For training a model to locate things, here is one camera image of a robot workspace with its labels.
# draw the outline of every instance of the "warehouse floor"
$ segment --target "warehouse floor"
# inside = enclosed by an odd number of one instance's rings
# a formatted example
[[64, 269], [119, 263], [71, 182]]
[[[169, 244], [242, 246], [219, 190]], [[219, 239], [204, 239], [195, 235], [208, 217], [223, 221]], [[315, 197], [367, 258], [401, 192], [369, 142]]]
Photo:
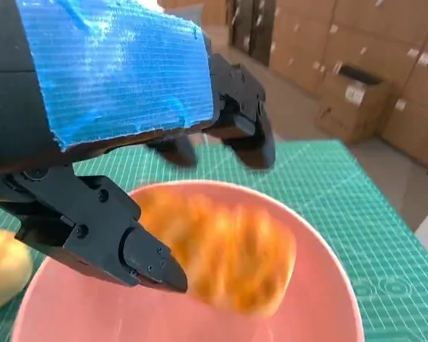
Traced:
[[[328, 138], [314, 125], [316, 100], [233, 48], [219, 45], [214, 50], [231, 63], [243, 63], [262, 82], [267, 94], [267, 113], [279, 138]], [[364, 141], [350, 150], [415, 231], [428, 215], [428, 171], [380, 139]]]

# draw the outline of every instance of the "potato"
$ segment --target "potato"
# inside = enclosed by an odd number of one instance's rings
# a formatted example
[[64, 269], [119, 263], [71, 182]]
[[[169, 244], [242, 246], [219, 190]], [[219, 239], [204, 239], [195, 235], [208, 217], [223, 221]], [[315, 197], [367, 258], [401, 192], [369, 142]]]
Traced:
[[32, 266], [27, 246], [15, 240], [14, 233], [0, 230], [0, 307], [24, 289]]

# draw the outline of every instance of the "green cutting mat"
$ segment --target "green cutting mat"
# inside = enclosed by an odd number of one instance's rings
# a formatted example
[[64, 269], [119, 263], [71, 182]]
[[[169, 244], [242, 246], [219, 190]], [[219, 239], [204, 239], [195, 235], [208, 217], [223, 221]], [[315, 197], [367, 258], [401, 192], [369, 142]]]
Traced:
[[[269, 194], [305, 217], [335, 250], [355, 288], [368, 342], [428, 341], [428, 253], [342, 144], [280, 143], [268, 173], [247, 171], [221, 146], [200, 147], [198, 156], [198, 168], [184, 171], [144, 148], [127, 147], [79, 163], [76, 171], [108, 175], [125, 190], [212, 179]], [[17, 227], [0, 211], [0, 228]], [[40, 254], [34, 257], [41, 263]], [[9, 340], [20, 301], [0, 310], [0, 342]]]

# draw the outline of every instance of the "blue tape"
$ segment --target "blue tape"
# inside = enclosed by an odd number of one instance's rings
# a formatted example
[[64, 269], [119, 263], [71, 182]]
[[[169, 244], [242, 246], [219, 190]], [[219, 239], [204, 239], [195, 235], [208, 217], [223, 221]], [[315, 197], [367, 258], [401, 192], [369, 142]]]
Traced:
[[134, 1], [16, 0], [62, 150], [210, 120], [199, 26]]

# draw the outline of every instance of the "yellow fruit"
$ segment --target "yellow fruit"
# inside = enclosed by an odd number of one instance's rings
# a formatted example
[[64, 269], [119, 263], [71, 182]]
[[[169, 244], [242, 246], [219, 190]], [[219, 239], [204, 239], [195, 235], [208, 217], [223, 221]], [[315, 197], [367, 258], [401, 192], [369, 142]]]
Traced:
[[29, 249], [13, 233], [0, 230], [0, 307], [22, 291], [32, 266]]
[[260, 208], [216, 205], [203, 195], [162, 189], [133, 196], [140, 223], [171, 248], [204, 303], [252, 316], [279, 307], [295, 263], [295, 238]]

